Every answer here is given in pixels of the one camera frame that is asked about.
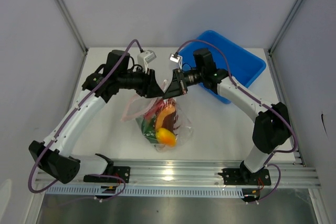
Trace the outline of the red toy lobster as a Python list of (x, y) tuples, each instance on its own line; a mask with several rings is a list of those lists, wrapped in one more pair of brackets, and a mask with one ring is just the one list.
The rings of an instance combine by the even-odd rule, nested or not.
[[(157, 117), (158, 114), (162, 111), (163, 108), (165, 108), (168, 105), (172, 105), (176, 107), (176, 115), (177, 115), (177, 121), (179, 119), (178, 113), (177, 113), (177, 101), (174, 98), (170, 99), (158, 99), (155, 101), (154, 105), (147, 111), (147, 113), (144, 114), (144, 118), (149, 120), (153, 117)], [(179, 128), (177, 125), (177, 122), (174, 125), (174, 131), (176, 131)]]

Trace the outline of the clear zip top bag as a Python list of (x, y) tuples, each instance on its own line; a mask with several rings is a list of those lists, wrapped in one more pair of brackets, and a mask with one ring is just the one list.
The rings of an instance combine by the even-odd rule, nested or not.
[(177, 98), (147, 99), (135, 94), (126, 104), (121, 121), (136, 121), (142, 136), (158, 152), (183, 146), (194, 132)]

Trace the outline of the yellow orange toy fruit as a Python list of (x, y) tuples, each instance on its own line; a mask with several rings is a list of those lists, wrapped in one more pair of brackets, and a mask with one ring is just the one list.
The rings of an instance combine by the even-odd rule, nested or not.
[(155, 133), (156, 139), (160, 144), (174, 147), (176, 145), (176, 136), (165, 128), (159, 128)]

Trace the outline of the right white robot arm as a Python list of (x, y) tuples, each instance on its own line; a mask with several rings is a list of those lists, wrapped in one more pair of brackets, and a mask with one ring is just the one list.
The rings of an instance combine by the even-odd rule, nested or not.
[(208, 48), (195, 50), (193, 57), (195, 67), (191, 70), (173, 70), (172, 81), (164, 91), (163, 98), (185, 95), (189, 86), (201, 83), (205, 89), (241, 109), (254, 123), (254, 145), (239, 168), (240, 179), (251, 184), (258, 179), (274, 151), (292, 136), (287, 107), (281, 102), (264, 103), (230, 75), (228, 69), (218, 68)]

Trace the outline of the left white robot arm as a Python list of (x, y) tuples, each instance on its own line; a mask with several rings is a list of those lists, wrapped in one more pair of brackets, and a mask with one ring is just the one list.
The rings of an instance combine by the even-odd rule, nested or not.
[(137, 63), (128, 52), (112, 50), (107, 61), (94, 73), (87, 76), (77, 101), (59, 125), (43, 141), (32, 141), (28, 150), (35, 165), (53, 177), (67, 184), (80, 171), (80, 160), (71, 157), (72, 150), (93, 117), (121, 89), (135, 90), (145, 98), (163, 95), (162, 88), (155, 78), (155, 71), (148, 64), (156, 58), (154, 51), (141, 51)]

